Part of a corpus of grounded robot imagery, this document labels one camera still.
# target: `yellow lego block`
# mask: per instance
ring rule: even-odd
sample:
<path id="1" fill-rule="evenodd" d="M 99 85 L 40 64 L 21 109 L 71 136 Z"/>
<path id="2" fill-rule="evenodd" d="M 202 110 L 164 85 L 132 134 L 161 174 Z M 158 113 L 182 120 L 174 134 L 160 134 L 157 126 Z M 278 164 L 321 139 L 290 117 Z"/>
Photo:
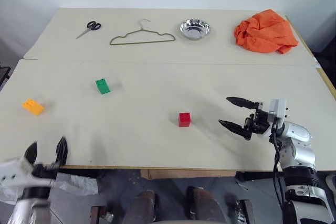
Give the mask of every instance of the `yellow lego block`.
<path id="1" fill-rule="evenodd" d="M 43 110 L 44 110 L 44 107 L 41 106 L 40 104 L 38 104 L 37 102 L 35 102 L 34 100 L 32 99 L 27 99 L 26 102 L 24 102 L 22 104 L 22 106 L 30 111 L 31 113 L 35 114 L 35 115 L 39 115 Z"/>

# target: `white table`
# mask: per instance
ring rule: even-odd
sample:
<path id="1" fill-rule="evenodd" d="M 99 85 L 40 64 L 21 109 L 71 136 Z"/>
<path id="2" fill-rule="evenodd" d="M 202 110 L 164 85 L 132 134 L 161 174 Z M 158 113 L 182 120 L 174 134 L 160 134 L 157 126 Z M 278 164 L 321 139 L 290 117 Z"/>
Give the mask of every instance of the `white table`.
<path id="1" fill-rule="evenodd" d="M 111 92 L 101 95 L 95 80 Z M 336 169 L 336 103 L 311 66 L 137 64 L 21 60 L 0 92 L 0 161 L 38 143 L 38 160 L 51 163 L 65 135 L 68 165 L 272 170 L 268 139 L 245 141 L 218 119 L 243 124 L 252 111 L 225 100 L 288 99 L 288 121 L 314 136 L 319 170 Z M 22 108 L 34 99 L 35 116 Z M 177 126 L 179 112 L 192 124 Z"/>
<path id="2" fill-rule="evenodd" d="M 245 50 L 235 44 L 233 32 L 244 19 L 257 11 L 252 10 L 183 10 L 183 9 L 112 9 L 112 8 L 60 8 L 25 59 L 53 61 L 111 61 L 140 63 L 208 63 L 208 64 L 254 64 L 313 66 L 315 62 L 300 42 L 287 54 L 277 52 L 261 54 Z M 115 36 L 140 29 L 171 33 L 176 41 L 110 46 Z M 191 41 L 179 30 L 182 21 L 201 18 L 211 26 L 205 39 Z M 86 24 L 95 20 L 101 29 L 75 38 L 84 31 Z M 119 42 L 162 39 L 157 35 L 139 33 L 130 40 Z"/>

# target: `metal bowl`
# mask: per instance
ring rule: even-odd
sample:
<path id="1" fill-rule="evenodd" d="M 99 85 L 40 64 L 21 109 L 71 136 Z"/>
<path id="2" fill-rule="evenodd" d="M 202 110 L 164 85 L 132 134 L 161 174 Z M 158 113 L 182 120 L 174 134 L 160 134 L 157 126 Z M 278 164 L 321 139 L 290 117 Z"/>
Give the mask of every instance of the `metal bowl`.
<path id="1" fill-rule="evenodd" d="M 192 18 L 182 22 L 180 31 L 184 37 L 198 40 L 210 33 L 210 25 L 201 19 Z"/>

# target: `green lego block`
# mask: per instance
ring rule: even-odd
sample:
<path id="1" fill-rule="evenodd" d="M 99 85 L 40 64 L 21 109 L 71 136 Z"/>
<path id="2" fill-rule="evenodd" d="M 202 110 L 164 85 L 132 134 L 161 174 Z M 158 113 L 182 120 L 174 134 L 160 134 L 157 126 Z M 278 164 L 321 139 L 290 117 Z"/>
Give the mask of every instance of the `green lego block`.
<path id="1" fill-rule="evenodd" d="M 105 79 L 100 79 L 96 81 L 97 88 L 101 94 L 106 94 L 110 92 L 109 86 L 107 86 Z"/>

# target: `robotic hand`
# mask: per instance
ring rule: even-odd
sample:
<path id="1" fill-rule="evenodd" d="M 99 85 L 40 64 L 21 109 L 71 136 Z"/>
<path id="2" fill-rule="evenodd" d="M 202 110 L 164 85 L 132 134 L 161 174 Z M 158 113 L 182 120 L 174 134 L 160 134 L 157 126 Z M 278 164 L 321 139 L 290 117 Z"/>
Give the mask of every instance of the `robotic hand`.
<path id="1" fill-rule="evenodd" d="M 228 97 L 227 100 L 239 107 L 255 109 L 245 119 L 244 127 L 219 120 L 228 130 L 250 140 L 252 133 L 269 137 L 276 154 L 274 164 L 274 187 L 282 209 L 285 224 L 330 224 L 334 223 L 326 192 L 321 188 L 315 167 L 315 155 L 311 149 L 312 136 L 298 124 L 285 122 L 286 100 L 272 99 L 270 109 L 262 110 L 262 102 L 251 102 L 243 98 Z M 278 162 L 284 172 L 286 184 L 285 200 L 278 173 Z M 275 179 L 278 178 L 280 196 Z"/>
<path id="2" fill-rule="evenodd" d="M 51 222 L 48 198 L 58 168 L 65 165 L 67 160 L 68 146 L 65 137 L 59 141 L 56 153 L 56 161 L 50 166 L 34 164 L 37 157 L 35 142 L 27 149 L 24 157 L 0 164 L 2 186 L 24 188 L 8 224 L 47 224 Z"/>

